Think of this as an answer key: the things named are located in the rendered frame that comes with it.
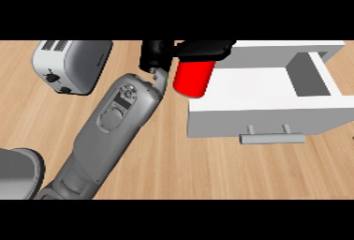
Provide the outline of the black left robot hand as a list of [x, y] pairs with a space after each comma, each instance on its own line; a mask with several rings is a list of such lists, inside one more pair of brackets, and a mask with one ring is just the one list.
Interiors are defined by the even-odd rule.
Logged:
[[232, 54], [235, 40], [145, 40], [142, 44], [141, 70], [152, 68], [170, 71], [172, 59], [182, 62], [222, 61]]

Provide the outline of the red can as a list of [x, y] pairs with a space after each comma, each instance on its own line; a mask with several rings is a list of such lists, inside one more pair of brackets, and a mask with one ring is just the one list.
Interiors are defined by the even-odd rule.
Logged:
[[216, 62], [180, 62], [177, 66], [173, 88], [189, 98], [205, 95]]

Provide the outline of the white open drawer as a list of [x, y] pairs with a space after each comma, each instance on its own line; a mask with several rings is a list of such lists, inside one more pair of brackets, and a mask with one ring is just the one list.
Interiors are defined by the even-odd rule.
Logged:
[[285, 67], [217, 68], [204, 100], [340, 97], [318, 52], [300, 52]]

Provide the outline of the white drawer front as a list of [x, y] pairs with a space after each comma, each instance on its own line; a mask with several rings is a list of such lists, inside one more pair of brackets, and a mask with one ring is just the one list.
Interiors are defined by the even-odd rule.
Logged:
[[203, 97], [188, 106], [191, 138], [238, 137], [248, 133], [291, 131], [319, 135], [354, 121], [354, 96], [322, 97]]

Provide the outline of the silver toaster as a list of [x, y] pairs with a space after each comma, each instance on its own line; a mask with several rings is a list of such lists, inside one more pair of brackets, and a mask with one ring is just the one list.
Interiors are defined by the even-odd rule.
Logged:
[[96, 87], [111, 40], [42, 40], [33, 52], [33, 69], [59, 94], [87, 96]]

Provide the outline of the white cabinet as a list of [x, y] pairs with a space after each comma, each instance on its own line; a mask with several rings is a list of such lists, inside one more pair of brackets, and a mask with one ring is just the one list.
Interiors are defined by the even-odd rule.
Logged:
[[343, 40], [238, 40], [217, 68], [284, 68], [298, 53], [319, 53], [326, 62], [344, 47]]

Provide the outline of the grey rounded object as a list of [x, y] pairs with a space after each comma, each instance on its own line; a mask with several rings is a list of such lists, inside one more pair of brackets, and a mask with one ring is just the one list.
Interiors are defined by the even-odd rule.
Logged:
[[45, 179], [43, 156], [30, 148], [0, 148], [0, 200], [31, 200]]

